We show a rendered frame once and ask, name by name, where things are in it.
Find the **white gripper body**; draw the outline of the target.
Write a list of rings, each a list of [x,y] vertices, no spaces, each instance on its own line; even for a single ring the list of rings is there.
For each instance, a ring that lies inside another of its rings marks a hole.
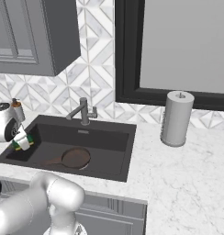
[[[26,151],[29,147],[28,134],[24,130],[23,126],[20,126],[17,135],[14,137],[14,148],[16,151],[23,150]]]

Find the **grey panel below sink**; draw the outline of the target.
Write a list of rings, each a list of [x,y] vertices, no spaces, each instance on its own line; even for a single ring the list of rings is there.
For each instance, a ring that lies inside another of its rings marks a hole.
[[[2,198],[8,198],[28,188],[29,182],[27,181],[0,179],[0,197]]]

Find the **dark brown frying pan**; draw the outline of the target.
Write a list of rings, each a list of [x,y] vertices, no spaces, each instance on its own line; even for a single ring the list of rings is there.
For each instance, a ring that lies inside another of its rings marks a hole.
[[[90,152],[83,147],[72,147],[62,156],[42,162],[42,165],[61,164],[67,168],[83,169],[91,160]]]

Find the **dark grey sink basin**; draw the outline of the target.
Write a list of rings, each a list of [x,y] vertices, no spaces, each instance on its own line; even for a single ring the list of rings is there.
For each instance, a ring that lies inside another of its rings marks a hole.
[[[26,151],[7,147],[0,154],[0,163],[125,182],[136,128],[133,124],[98,120],[84,126],[77,118],[39,115],[26,127],[34,144]],[[73,147],[90,152],[91,160],[83,170],[43,164]]]

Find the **soap dispenser with brown top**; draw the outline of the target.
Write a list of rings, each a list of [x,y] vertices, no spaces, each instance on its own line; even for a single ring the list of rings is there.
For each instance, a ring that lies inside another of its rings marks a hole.
[[[23,122],[26,119],[24,110],[22,108],[22,104],[16,98],[12,99],[12,107],[15,109],[17,113],[18,120],[20,122]]]

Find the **grey metal tap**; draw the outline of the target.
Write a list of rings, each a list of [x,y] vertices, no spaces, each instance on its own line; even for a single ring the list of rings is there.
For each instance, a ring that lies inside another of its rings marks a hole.
[[[89,118],[97,118],[97,108],[95,106],[93,107],[92,113],[88,112],[88,105],[87,105],[86,97],[80,98],[80,105],[76,109],[74,109],[71,113],[69,113],[66,116],[66,118],[68,120],[72,120],[73,117],[78,113],[81,113],[81,124],[83,126],[88,126],[90,124]]]

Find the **grey base cupboard door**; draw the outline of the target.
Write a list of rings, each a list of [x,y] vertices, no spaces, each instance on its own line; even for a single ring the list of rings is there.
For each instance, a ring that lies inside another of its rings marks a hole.
[[[147,207],[138,199],[86,195],[76,217],[88,235],[145,235]]]

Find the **black framed window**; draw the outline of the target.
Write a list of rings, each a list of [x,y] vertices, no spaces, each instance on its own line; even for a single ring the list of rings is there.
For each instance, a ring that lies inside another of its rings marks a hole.
[[[115,0],[116,100],[224,111],[224,0]]]

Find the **white paper towel roll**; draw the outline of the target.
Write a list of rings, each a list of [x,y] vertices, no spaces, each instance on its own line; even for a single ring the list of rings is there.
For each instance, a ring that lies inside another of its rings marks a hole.
[[[195,97],[185,91],[167,94],[160,136],[167,146],[181,147],[185,144],[194,101]]]

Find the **grey wall cupboard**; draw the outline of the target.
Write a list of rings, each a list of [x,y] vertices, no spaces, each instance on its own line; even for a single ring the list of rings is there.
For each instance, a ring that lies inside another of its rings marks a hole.
[[[55,76],[80,56],[76,0],[0,0],[0,73]]]

